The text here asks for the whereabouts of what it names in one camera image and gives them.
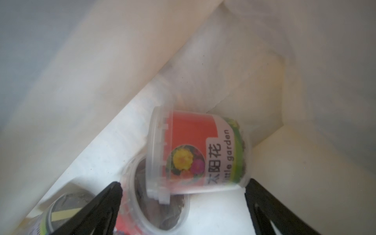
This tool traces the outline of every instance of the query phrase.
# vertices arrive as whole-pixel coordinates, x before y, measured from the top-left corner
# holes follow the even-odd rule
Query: seed kit container
[[[147,195],[169,204],[170,195],[244,187],[250,148],[236,120],[156,107],[147,142]]]

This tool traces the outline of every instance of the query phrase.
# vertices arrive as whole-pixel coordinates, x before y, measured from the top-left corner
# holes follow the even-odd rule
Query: clear plastic lid
[[[146,189],[150,198],[160,203],[170,203],[170,191],[166,185],[167,179],[163,176],[163,153],[166,145],[165,131],[172,128],[168,122],[171,110],[165,106],[155,107],[147,137],[146,158]]]
[[[139,155],[125,167],[121,179],[123,198],[119,208],[127,231],[133,234],[175,234],[189,212],[188,195],[176,195],[170,205],[161,205],[146,193],[146,160]]]

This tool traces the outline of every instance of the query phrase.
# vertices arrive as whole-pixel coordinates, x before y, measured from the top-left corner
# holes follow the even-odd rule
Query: plastic container
[[[188,195],[171,199],[170,205],[161,205],[148,198],[145,183],[144,155],[131,160],[121,178],[123,197],[116,221],[116,232],[129,235],[176,234],[187,219],[190,200]]]
[[[94,195],[86,190],[64,194],[52,203],[41,215],[28,222],[25,228],[20,228],[16,234],[52,234],[86,206],[92,199],[94,199]]]
[[[230,190],[249,182],[248,135],[233,119],[211,114],[153,111],[147,144],[149,197]]]

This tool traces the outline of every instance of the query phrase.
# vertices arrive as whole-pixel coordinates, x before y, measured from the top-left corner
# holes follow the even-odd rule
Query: pink flower
[[[205,171],[205,162],[199,158],[194,159],[190,171],[193,174],[202,174]]]

